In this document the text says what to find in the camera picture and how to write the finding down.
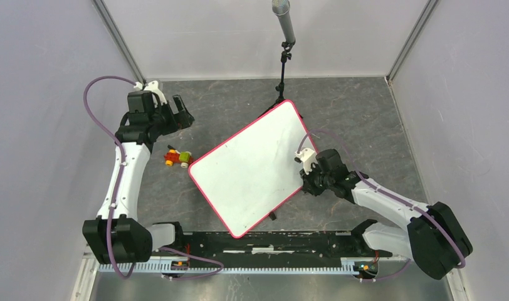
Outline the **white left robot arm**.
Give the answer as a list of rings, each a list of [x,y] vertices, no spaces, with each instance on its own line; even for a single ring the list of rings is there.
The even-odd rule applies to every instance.
[[[142,226],[137,218],[137,204],[145,167],[157,138],[186,129],[194,117],[180,95],[169,103],[155,104],[156,93],[130,92],[128,111],[115,133],[115,167],[105,200],[95,219],[86,220],[82,233],[102,265],[146,262],[153,251],[163,247],[170,255],[181,254],[186,239],[180,235],[178,222]]]

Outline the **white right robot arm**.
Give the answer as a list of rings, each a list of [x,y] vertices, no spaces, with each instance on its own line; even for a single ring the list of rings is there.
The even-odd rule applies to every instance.
[[[386,226],[372,219],[359,224],[350,240],[355,254],[366,256],[373,250],[382,250],[401,255],[435,280],[465,267],[473,245],[447,204],[425,204],[405,198],[368,175],[349,170],[335,149],[316,152],[303,148],[296,152],[295,161],[303,166],[303,192],[319,196],[331,191],[395,224]]]

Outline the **pink framed whiteboard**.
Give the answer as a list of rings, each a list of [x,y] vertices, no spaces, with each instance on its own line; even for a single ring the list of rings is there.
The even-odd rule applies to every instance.
[[[189,175],[233,238],[241,238],[302,188],[299,147],[316,148],[285,100],[198,158]]]

